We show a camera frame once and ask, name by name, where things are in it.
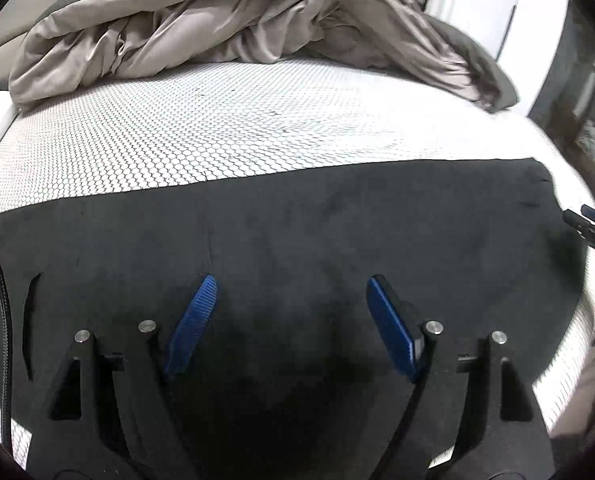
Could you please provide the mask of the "black pants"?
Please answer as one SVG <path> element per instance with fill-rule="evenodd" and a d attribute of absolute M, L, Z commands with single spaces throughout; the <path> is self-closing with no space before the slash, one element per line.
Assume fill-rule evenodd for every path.
<path fill-rule="evenodd" d="M 536 378 L 581 299 L 586 252 L 532 159 L 385 162 L 64 198 L 0 214 L 13 415 L 28 424 L 70 336 L 173 330 L 202 278 L 216 311 L 176 391 L 197 431 L 381 443 L 410 387 L 365 302 L 386 277 L 451 336 L 502 330 Z"/>

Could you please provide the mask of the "white curtain right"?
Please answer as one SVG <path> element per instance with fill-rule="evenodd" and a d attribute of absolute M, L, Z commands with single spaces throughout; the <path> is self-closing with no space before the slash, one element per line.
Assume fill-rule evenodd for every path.
<path fill-rule="evenodd" d="M 557 53 L 569 0 L 427 0 L 425 12 L 477 41 L 509 76 L 526 116 Z"/>

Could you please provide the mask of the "white mattress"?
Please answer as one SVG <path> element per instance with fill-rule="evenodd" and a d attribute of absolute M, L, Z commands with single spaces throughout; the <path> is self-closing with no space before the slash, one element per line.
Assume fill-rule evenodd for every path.
<path fill-rule="evenodd" d="M 14 115 L 0 139 L 0 214 L 64 198 L 319 168 L 522 159 L 535 160 L 549 171 L 561 218 L 564 209 L 589 200 L 584 181 L 547 134 L 513 110 L 491 114 L 410 80 L 322 61 L 187 66 L 146 80 L 106 81 Z M 549 440 L 593 336 L 595 296 L 588 286 L 595 265 L 582 243 L 582 296 L 551 361 L 529 378 L 514 356 L 536 396 Z M 0 278 L 7 285 L 1 258 Z M 12 326 L 12 377 L 15 334 Z M 383 442 L 337 442 L 330 434 L 248 439 L 225 428 L 214 434 L 197 431 L 180 418 L 176 391 L 200 342 L 186 370 L 166 386 L 171 418 L 197 474 L 194 479 L 375 479 L 371 474 L 413 390 L 387 351 L 410 394 Z M 13 415 L 13 377 L 12 416 L 31 441 L 66 350 L 28 424 Z"/>

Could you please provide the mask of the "grey crumpled duvet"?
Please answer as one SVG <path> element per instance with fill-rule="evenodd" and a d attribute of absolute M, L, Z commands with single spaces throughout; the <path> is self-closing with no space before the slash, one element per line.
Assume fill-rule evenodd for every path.
<path fill-rule="evenodd" d="M 26 34 L 8 88 L 30 108 L 107 77 L 295 54 L 398 70 L 491 113 L 519 99 L 494 58 L 420 0 L 58 0 Z"/>

